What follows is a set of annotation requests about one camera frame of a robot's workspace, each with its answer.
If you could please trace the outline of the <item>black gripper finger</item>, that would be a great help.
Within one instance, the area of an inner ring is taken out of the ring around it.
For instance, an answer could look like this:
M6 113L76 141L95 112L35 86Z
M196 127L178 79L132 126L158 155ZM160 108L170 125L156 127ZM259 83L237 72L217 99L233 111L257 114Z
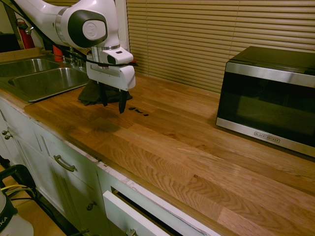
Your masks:
M108 105L108 98L106 95L105 84L103 84L103 83L99 83L99 96L100 96L100 99L101 99L104 107L107 106Z
M127 101L127 91L120 90L119 91L119 112L122 114L126 108Z

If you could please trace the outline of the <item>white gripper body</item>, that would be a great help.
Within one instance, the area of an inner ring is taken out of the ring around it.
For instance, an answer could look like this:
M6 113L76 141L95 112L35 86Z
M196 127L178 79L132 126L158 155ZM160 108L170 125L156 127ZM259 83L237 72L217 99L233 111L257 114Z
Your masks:
M135 70L131 65L101 68L95 63L86 63L87 75L91 80L129 91L136 85Z

